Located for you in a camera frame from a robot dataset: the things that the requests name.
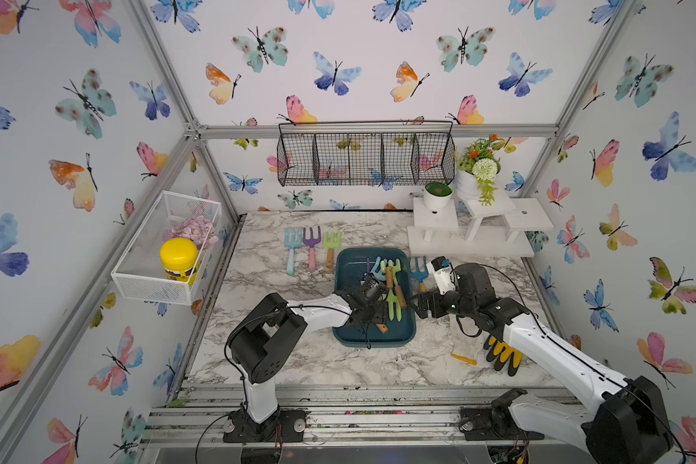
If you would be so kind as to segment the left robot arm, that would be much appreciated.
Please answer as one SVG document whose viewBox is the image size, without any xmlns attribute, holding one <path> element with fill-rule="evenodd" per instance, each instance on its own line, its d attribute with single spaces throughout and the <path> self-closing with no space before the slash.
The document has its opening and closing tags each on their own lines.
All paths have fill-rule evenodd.
<svg viewBox="0 0 696 464">
<path fill-rule="evenodd" d="M 275 376 L 305 334 L 372 321 L 388 293 L 384 282 L 369 276 L 363 283 L 326 297 L 286 300 L 265 296 L 228 336 L 223 353 L 239 371 L 246 418 L 263 425 L 276 417 Z"/>
</svg>

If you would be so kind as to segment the light blue rake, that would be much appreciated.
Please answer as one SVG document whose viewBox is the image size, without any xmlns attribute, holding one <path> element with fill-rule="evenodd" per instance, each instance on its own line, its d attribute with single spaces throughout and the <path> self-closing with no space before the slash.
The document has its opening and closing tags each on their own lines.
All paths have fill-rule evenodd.
<svg viewBox="0 0 696 464">
<path fill-rule="evenodd" d="M 373 278 L 375 278 L 375 280 L 379 280 L 379 281 L 386 280 L 386 275 L 385 275 L 385 271 L 383 268 L 383 260 L 381 257 L 376 258 L 370 272 L 373 275 Z"/>
</svg>

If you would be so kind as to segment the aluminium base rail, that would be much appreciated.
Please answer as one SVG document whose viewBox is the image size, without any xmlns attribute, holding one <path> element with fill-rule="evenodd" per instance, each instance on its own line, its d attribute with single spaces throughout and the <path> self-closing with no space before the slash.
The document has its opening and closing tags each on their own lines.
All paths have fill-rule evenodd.
<svg viewBox="0 0 696 464">
<path fill-rule="evenodd" d="M 456 445 L 464 408 L 487 406 L 505 387 L 279 386 L 282 409 L 305 411 L 304 447 Z M 150 448 L 222 447 L 239 386 L 193 385 L 183 405 L 156 408 L 142 442 Z"/>
</svg>

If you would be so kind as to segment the light blue fork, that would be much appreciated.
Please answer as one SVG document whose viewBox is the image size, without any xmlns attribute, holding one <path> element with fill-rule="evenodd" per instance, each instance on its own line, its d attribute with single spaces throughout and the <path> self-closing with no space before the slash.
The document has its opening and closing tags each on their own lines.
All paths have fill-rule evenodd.
<svg viewBox="0 0 696 464">
<path fill-rule="evenodd" d="M 296 249 L 303 245 L 304 230 L 299 227 L 290 227 L 284 230 L 284 247 L 288 249 L 286 273 L 293 276 L 295 273 Z"/>
</svg>

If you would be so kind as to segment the white pot with flowers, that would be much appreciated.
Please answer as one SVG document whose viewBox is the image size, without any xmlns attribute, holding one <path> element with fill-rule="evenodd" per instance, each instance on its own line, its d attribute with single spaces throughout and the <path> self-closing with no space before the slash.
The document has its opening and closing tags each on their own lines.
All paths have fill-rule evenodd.
<svg viewBox="0 0 696 464">
<path fill-rule="evenodd" d="M 497 191 L 496 178 L 500 160 L 495 158 L 498 135 L 479 138 L 456 158 L 456 190 L 465 200 L 477 195 L 479 204 L 491 206 Z"/>
</svg>

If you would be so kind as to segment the pink flower bundle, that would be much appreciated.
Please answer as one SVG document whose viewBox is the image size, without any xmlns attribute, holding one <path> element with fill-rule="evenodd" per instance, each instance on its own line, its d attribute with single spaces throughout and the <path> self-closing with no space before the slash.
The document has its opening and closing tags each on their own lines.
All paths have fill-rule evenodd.
<svg viewBox="0 0 696 464">
<path fill-rule="evenodd" d="M 183 238 L 192 241 L 197 249 L 209 249 L 218 243 L 216 226 L 206 216 L 199 215 L 188 218 L 171 231 L 172 238 Z"/>
</svg>

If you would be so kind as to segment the yellow marker on table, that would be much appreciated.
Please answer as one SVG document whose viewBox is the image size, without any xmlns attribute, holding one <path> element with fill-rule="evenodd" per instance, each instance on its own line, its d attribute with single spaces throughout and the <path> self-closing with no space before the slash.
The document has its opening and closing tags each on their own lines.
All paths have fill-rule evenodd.
<svg viewBox="0 0 696 464">
<path fill-rule="evenodd" d="M 450 356 L 453 359 L 458 360 L 462 363 L 467 363 L 467 365 L 473 365 L 474 367 L 476 367 L 478 365 L 478 362 L 476 360 L 473 360 L 473 359 L 470 359 L 467 357 L 463 357 L 463 356 L 456 355 L 456 354 L 450 354 Z"/>
</svg>

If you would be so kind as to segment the green wide fork wooden handle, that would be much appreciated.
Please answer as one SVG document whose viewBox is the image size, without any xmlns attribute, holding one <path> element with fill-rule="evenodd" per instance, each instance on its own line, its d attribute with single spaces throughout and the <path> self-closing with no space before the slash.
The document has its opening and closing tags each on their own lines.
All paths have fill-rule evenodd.
<svg viewBox="0 0 696 464">
<path fill-rule="evenodd" d="M 323 235 L 323 247 L 327 251 L 326 268 L 329 270 L 334 268 L 334 256 L 336 255 L 336 250 L 341 247 L 341 240 L 341 232 L 325 232 Z"/>
</svg>

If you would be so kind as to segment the purple rake pink handle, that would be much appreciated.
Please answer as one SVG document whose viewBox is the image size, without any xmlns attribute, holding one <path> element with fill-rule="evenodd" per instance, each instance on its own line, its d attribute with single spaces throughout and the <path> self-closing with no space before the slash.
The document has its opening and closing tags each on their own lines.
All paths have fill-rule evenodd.
<svg viewBox="0 0 696 464">
<path fill-rule="evenodd" d="M 309 272 L 317 271 L 316 247 L 322 241 L 322 231 L 320 226 L 303 228 L 303 244 L 309 249 Z"/>
</svg>

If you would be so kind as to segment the small white pot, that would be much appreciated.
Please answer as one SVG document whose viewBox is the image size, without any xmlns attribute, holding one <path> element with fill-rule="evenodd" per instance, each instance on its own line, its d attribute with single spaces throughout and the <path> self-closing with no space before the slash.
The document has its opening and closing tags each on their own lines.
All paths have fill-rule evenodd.
<svg viewBox="0 0 696 464">
<path fill-rule="evenodd" d="M 452 200 L 452 188 L 441 182 L 430 182 L 423 190 L 423 204 L 432 214 L 443 211 Z"/>
</svg>

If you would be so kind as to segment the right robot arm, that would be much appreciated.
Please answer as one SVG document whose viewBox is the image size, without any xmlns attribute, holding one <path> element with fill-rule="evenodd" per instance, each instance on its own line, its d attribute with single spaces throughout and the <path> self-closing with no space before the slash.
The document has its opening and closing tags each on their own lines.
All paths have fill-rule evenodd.
<svg viewBox="0 0 696 464">
<path fill-rule="evenodd" d="M 630 379 L 595 361 L 545 328 L 525 305 L 498 297 L 481 264 L 454 266 L 437 257 L 427 270 L 435 289 L 409 301 L 420 317 L 472 320 L 479 334 L 534 361 L 578 401 L 562 404 L 511 392 L 502 414 L 516 428 L 585 450 L 597 463 L 655 463 L 675 448 L 654 382 Z"/>
</svg>

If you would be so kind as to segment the yellow lidded jar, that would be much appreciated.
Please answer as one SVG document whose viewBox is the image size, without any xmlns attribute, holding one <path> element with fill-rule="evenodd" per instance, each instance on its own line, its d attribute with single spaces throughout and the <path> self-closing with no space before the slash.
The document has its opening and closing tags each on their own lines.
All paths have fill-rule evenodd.
<svg viewBox="0 0 696 464">
<path fill-rule="evenodd" d="M 198 271 L 198 249 L 187 239 L 173 238 L 160 248 L 160 262 L 169 280 L 193 286 Z"/>
</svg>

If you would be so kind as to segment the teal plastic storage box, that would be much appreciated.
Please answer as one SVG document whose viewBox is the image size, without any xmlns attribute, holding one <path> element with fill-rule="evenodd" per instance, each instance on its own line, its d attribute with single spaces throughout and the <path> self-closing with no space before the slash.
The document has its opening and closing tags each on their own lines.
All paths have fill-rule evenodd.
<svg viewBox="0 0 696 464">
<path fill-rule="evenodd" d="M 384 263 L 398 264 L 399 276 L 394 289 L 386 286 L 382 271 Z M 333 334 L 344 346 L 352 348 L 398 348 L 415 338 L 417 327 L 412 309 L 402 307 L 398 300 L 411 294 L 410 280 L 405 268 L 408 258 L 395 247 L 350 247 L 336 259 L 336 291 L 358 290 L 368 281 L 378 281 L 365 299 L 368 306 L 358 310 L 346 325 L 334 328 Z"/>
</svg>

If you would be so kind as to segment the green rake wooden handle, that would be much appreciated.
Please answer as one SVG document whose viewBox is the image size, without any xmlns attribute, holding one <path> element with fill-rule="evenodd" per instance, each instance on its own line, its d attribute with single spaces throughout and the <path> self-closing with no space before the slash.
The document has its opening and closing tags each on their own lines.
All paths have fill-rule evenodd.
<svg viewBox="0 0 696 464">
<path fill-rule="evenodd" d="M 406 299 L 402 287 L 397 280 L 397 273 L 401 271 L 401 261 L 383 260 L 383 268 L 386 275 L 386 286 L 388 293 L 392 291 L 394 294 L 398 295 L 402 310 L 406 309 Z"/>
</svg>

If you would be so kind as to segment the teal fork yellow handle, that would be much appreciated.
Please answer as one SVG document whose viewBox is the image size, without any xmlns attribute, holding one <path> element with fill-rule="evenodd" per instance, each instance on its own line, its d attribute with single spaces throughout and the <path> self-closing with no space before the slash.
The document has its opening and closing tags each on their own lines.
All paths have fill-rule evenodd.
<svg viewBox="0 0 696 464">
<path fill-rule="evenodd" d="M 425 293 L 426 286 L 425 280 L 428 278 L 429 273 L 427 270 L 426 257 L 414 256 L 411 258 L 409 274 L 413 280 L 418 284 L 418 289 L 420 293 Z"/>
</svg>

